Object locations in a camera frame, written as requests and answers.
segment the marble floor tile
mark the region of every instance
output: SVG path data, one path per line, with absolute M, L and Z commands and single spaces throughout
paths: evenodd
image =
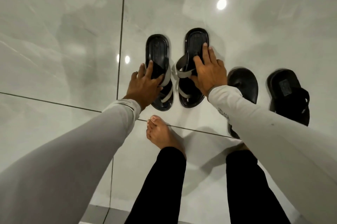
M 0 7 L 0 92 L 99 111 L 116 99 L 122 0 Z
M 239 141 L 175 127 L 173 131 L 183 140 L 187 154 L 179 220 L 194 224 L 229 223 L 225 157 L 228 148 Z M 114 157 L 112 208 L 131 210 L 158 153 L 159 149 L 146 138 L 146 123 L 136 121 Z M 266 175 L 289 219 L 296 220 L 299 213 L 267 172 Z
M 80 126 L 99 113 L 0 94 L 0 171 L 39 146 Z M 109 207 L 112 163 L 92 205 Z
M 119 98 L 126 93 L 133 71 L 145 61 L 145 43 L 156 33 L 170 42 L 170 64 L 183 55 L 186 33 L 206 29 L 210 44 L 228 71 L 243 66 L 259 83 L 257 104 L 269 108 L 267 77 L 276 69 L 292 69 L 310 93 L 310 126 L 327 134 L 337 128 L 337 0 L 125 0 Z M 173 68 L 175 88 L 177 76 Z M 169 124 L 228 135 L 226 122 L 216 117 L 205 99 L 185 109 L 177 91 L 167 112 L 147 108 L 141 119 L 161 115 Z

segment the black flip-flop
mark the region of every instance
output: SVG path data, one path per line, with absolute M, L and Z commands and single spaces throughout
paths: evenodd
M 205 29 L 194 28 L 185 36 L 185 54 L 178 60 L 176 70 L 179 77 L 179 100 L 185 108 L 197 106 L 204 99 L 204 95 L 188 77 L 197 75 L 193 57 L 200 56 L 203 60 L 203 44 L 209 45 L 208 33 Z
M 151 79 L 156 79 L 165 74 L 160 86 L 163 87 L 159 96 L 151 104 L 157 110 L 167 111 L 173 103 L 173 84 L 171 81 L 169 41 L 164 35 L 151 35 L 146 41 L 145 65 L 153 61 L 153 72 Z
M 267 79 L 272 96 L 271 110 L 305 126 L 309 125 L 310 96 L 301 87 L 296 74 L 289 69 L 280 69 Z
M 246 68 L 231 70 L 227 76 L 227 85 L 238 88 L 243 98 L 256 104 L 259 85 L 255 75 L 250 70 Z M 238 134 L 232 129 L 231 124 L 228 124 L 228 130 L 232 137 L 240 139 Z

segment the hand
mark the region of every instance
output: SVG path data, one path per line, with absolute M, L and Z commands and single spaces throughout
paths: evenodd
M 149 61 L 149 67 L 145 71 L 145 64 L 141 64 L 138 72 L 131 75 L 131 81 L 127 90 L 126 96 L 123 99 L 133 99 L 139 103 L 141 110 L 149 106 L 159 95 L 163 89 L 158 85 L 163 80 L 164 74 L 156 79 L 151 79 L 153 71 L 153 61 Z
M 192 75 L 190 79 L 208 97 L 211 88 L 227 85 L 227 71 L 223 61 L 216 58 L 213 48 L 207 48 L 207 43 L 203 45 L 203 59 L 204 64 L 199 56 L 193 58 L 198 76 Z

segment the left hand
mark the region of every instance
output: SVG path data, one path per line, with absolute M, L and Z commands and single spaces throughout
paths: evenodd
M 138 72 L 131 75 L 131 81 L 126 96 L 123 99 L 133 99 L 139 103 L 141 110 L 149 106 L 159 95 L 163 89 L 158 87 L 162 82 L 164 74 L 156 79 L 151 79 L 153 71 L 153 61 L 149 61 L 149 66 L 145 72 L 145 64 L 141 64 Z

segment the label on insole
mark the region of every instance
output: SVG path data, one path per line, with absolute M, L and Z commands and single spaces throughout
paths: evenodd
M 289 81 L 288 80 L 283 80 L 278 83 L 281 87 L 282 94 L 284 96 L 287 96 L 292 93 L 292 89 L 290 88 Z

